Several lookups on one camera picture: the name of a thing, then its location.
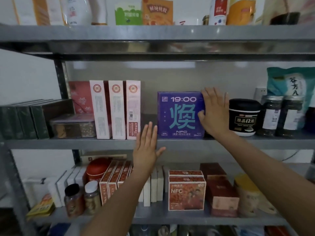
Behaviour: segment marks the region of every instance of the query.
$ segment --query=clear plastic container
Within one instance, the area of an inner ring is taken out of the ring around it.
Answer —
[[[50,120],[57,138],[93,138],[96,136],[93,114],[65,114]]]

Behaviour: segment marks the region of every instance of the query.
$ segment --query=glass jar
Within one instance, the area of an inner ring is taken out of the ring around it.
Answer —
[[[84,213],[84,197],[78,184],[71,184],[65,188],[65,207],[69,218]]]
[[[276,132],[283,96],[268,96],[262,97],[262,109],[257,118],[258,135],[273,136]]]
[[[304,97],[285,96],[281,107],[276,135],[292,138],[302,114]]]
[[[100,191],[97,181],[90,181],[85,185],[85,207],[90,215],[95,214],[102,206],[100,201]]]

